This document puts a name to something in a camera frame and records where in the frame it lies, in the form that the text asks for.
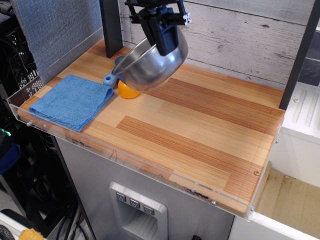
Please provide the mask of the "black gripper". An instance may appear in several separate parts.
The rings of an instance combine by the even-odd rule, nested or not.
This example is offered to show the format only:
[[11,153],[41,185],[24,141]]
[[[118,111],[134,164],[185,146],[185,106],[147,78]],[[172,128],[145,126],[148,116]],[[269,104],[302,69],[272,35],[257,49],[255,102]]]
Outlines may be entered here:
[[141,24],[150,45],[156,45],[161,56],[166,56],[179,45],[176,25],[191,23],[182,0],[126,0],[133,24]]

